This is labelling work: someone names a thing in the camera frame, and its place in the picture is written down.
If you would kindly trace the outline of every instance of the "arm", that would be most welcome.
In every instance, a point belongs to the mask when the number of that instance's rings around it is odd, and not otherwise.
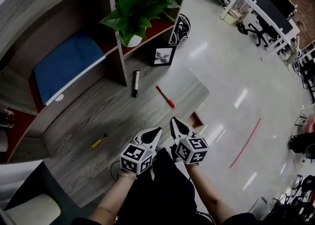
[[[201,171],[197,164],[185,165],[197,192],[206,206],[209,214],[214,218],[216,224],[222,224],[228,218],[236,215],[236,213],[227,205],[216,191],[214,185]]]
[[[97,206],[90,220],[100,223],[101,225],[112,225],[115,223],[117,214],[122,207],[125,198],[134,181],[133,175],[130,177],[122,176],[118,179],[112,189],[104,196]]]

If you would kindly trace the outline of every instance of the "bottle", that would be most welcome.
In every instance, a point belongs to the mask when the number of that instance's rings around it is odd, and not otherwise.
[[[12,111],[0,108],[0,126],[7,128],[14,127],[14,113]]]

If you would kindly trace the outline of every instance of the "office desk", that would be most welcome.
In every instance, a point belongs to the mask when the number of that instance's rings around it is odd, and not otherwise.
[[[227,13],[229,12],[229,10],[235,5],[237,0],[231,0],[230,4],[227,6],[226,10],[221,14],[221,19],[224,19],[225,16],[227,15]],[[252,10],[254,10],[255,12],[258,13],[258,15],[260,15],[270,26],[272,26],[277,33],[280,35],[280,38],[274,42],[272,45],[268,46],[266,48],[266,51],[268,52],[268,55],[272,55],[274,53],[276,53],[277,51],[279,51],[280,49],[282,49],[283,47],[285,47],[286,45],[291,46],[291,40],[297,36],[297,34],[300,33],[299,28],[296,26],[295,22],[290,19],[289,22],[292,25],[292,30],[289,31],[288,33],[283,33],[283,29],[279,28],[278,25],[266,14],[266,12],[264,12],[257,4],[255,0],[246,0],[246,2],[248,3],[248,5],[251,7]],[[284,43],[282,43],[280,46],[278,46],[277,48],[274,48],[278,43],[282,42],[282,40],[284,41]]]

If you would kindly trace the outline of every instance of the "photo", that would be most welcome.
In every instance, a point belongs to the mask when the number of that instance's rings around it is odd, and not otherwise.
[[[170,62],[173,48],[157,48],[154,64],[167,64]]]

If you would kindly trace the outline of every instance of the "white floor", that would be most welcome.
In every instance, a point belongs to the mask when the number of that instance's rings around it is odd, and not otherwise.
[[[204,137],[211,143],[201,167],[237,212],[247,212],[260,196],[279,197],[298,174],[300,158],[286,143],[303,105],[311,102],[295,72],[277,55],[262,62],[263,46],[221,20],[219,8],[215,0],[185,0],[182,13],[191,32],[175,58],[210,91],[197,111],[208,124]],[[197,203],[205,211],[198,197]]]

